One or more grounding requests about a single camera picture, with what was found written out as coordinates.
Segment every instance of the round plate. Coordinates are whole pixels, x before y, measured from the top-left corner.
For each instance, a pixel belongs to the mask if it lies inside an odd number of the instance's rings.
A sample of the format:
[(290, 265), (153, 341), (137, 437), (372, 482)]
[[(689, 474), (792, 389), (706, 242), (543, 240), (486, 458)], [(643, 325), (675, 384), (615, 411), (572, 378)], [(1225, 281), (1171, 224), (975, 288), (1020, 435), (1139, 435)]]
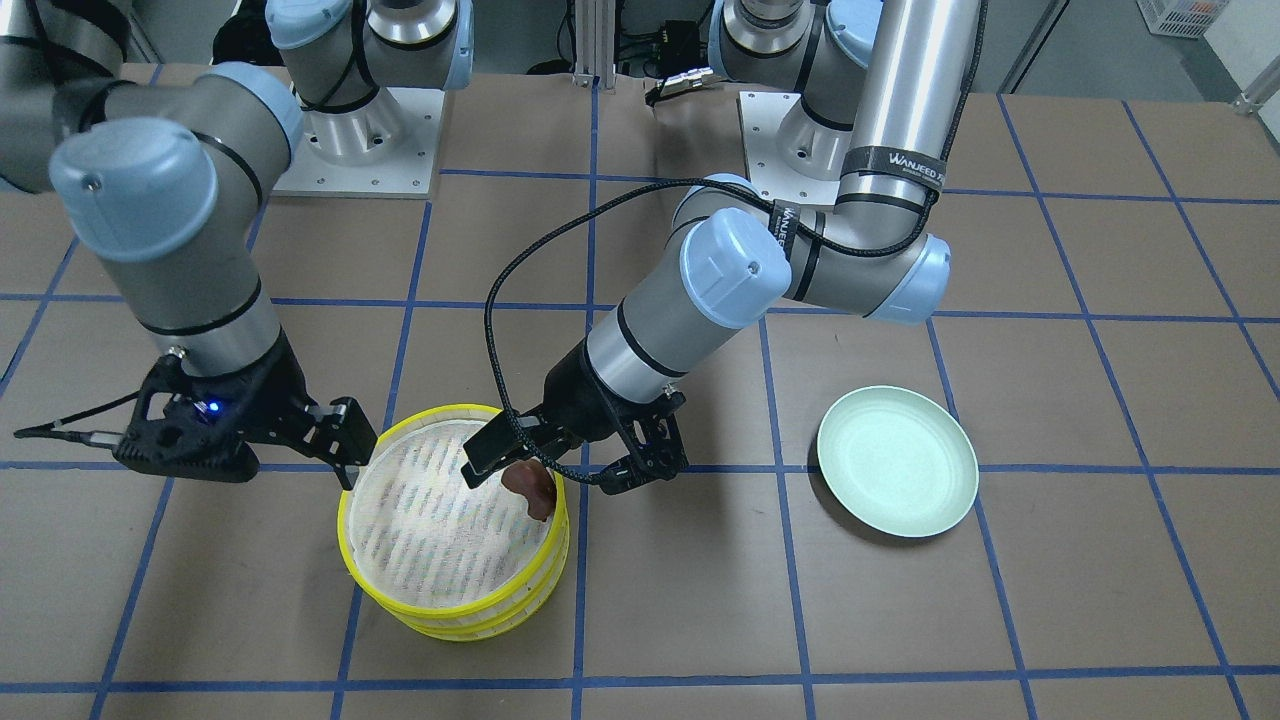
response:
[(923, 538), (964, 519), (978, 496), (978, 457), (960, 424), (900, 387), (856, 389), (827, 410), (818, 465), (836, 500), (868, 525)]

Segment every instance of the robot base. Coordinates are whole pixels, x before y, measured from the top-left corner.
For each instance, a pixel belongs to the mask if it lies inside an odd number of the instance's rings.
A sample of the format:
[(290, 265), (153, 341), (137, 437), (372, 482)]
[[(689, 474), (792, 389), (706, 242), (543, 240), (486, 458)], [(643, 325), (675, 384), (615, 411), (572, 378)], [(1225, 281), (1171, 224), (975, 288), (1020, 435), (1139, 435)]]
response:
[(820, 181), (800, 174), (782, 158), (780, 150), (778, 127), (799, 99), (800, 95), (795, 92), (739, 94), (748, 179), (768, 200), (831, 208), (836, 204), (840, 181)]
[(371, 165), (335, 165), (298, 149), (293, 165), (275, 183), (274, 195), (329, 197), (429, 197), (439, 158), (444, 91), (393, 87), (408, 131), (394, 154)]

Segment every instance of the white basket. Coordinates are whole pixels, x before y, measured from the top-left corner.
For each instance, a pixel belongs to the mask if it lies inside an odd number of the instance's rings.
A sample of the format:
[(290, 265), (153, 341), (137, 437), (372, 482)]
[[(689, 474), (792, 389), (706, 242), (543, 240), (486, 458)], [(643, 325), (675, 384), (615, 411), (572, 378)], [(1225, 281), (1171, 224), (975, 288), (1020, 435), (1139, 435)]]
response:
[(1201, 37), (1230, 0), (1138, 0), (1152, 35)]

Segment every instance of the velcro strap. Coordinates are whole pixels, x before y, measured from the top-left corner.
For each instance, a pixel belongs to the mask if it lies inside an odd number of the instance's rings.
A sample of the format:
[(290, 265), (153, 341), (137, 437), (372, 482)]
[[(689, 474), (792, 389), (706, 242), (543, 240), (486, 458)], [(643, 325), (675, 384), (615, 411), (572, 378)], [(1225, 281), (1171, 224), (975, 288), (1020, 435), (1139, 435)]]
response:
[(865, 145), (845, 155), (845, 167), (840, 174), (849, 173), (895, 176), (918, 182), (934, 192), (942, 192), (942, 183), (947, 178), (947, 164), (923, 152)]
[(769, 215), (769, 232), (782, 246), (782, 252), (791, 258), (791, 243), (800, 229), (800, 206), (785, 200), (773, 201), (773, 214)]

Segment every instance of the light green plate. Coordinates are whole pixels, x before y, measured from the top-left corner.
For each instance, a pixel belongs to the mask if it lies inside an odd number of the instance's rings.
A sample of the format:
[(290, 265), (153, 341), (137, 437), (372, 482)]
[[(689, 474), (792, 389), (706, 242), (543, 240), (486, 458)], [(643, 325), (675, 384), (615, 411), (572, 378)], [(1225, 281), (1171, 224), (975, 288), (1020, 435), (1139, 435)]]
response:
[(818, 465), (846, 510), (890, 534), (923, 538), (969, 514), (978, 457), (960, 424), (923, 395), (856, 389), (827, 410)]

